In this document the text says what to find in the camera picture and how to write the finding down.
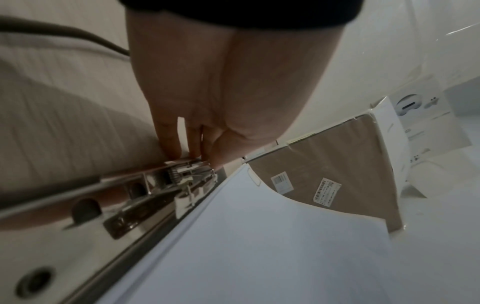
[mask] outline cord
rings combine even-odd
[[[105,40],[100,36],[81,29],[61,26],[53,23],[32,21],[10,16],[0,16],[0,33],[18,33],[77,38],[99,44],[103,47],[106,47],[107,49],[110,49],[122,55],[130,56],[130,52],[128,50],[121,48],[118,45],[108,40]]]

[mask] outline brown cardboard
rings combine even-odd
[[[327,208],[313,201],[322,179],[340,183],[327,209],[383,218],[391,232],[403,224],[392,167],[381,140],[375,118],[365,114],[248,164],[274,191],[271,178],[286,172],[293,191],[284,196],[317,207]]]

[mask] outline hand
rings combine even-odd
[[[239,30],[171,13],[126,14],[133,71],[160,145],[181,156],[178,117],[191,157],[214,169],[275,141],[324,72],[342,27]]]

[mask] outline finger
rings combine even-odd
[[[214,142],[222,135],[224,131],[219,128],[212,128],[203,126],[201,137],[201,159],[208,160],[210,158],[210,151]]]
[[[218,170],[223,165],[247,155],[268,142],[268,140],[253,141],[235,131],[226,130],[211,148],[210,166]]]
[[[178,126],[178,117],[153,117],[156,135],[160,146],[169,159],[178,159],[182,156],[182,146],[180,145]]]
[[[191,121],[185,120],[186,140],[188,141],[188,150],[191,158],[197,158],[201,155],[200,144],[202,141],[202,126]]]

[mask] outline barcode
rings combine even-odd
[[[320,187],[318,187],[316,193],[315,193],[315,200],[318,200],[320,198],[320,193],[321,191],[323,190],[325,184],[326,184],[326,180],[322,180],[321,181],[321,184],[320,184]]]
[[[281,182],[285,181],[285,177],[283,175],[279,175],[273,178],[274,184],[280,184]]]

